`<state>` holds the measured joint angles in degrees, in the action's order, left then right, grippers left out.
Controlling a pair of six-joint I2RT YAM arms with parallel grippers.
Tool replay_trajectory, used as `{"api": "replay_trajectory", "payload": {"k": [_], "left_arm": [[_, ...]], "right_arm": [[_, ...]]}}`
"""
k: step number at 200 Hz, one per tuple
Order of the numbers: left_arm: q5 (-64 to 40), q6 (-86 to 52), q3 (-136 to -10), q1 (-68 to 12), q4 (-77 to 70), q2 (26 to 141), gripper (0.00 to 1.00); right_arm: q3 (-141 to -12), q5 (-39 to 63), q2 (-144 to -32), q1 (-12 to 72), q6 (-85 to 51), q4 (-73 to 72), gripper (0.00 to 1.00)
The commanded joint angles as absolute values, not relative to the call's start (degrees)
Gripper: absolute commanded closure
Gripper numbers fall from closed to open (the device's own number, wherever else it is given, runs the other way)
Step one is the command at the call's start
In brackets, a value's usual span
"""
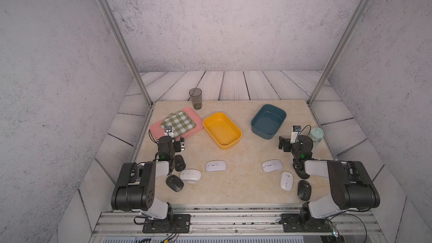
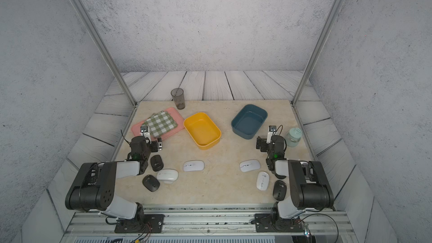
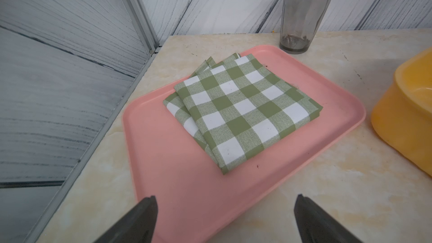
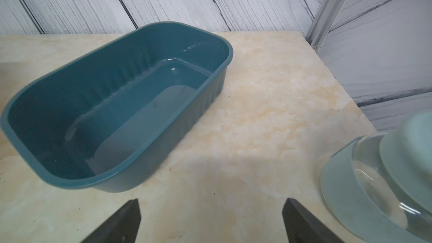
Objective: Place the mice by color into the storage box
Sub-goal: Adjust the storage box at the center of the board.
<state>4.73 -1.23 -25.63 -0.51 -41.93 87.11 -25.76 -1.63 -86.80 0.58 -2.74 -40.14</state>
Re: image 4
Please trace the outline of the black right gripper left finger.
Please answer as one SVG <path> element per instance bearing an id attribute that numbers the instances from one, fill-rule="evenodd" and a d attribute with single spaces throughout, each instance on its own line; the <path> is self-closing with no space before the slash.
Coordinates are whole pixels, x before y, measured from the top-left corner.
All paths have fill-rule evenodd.
<path id="1" fill-rule="evenodd" d="M 141 212 L 138 199 L 129 200 L 82 242 L 134 243 L 140 223 Z"/>

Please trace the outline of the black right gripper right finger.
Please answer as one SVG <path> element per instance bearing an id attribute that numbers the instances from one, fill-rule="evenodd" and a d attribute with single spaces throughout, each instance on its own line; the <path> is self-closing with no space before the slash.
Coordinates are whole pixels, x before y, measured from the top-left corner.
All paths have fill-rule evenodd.
<path id="1" fill-rule="evenodd" d="M 286 200 L 282 217 L 289 243 L 344 242 L 294 198 Z"/>

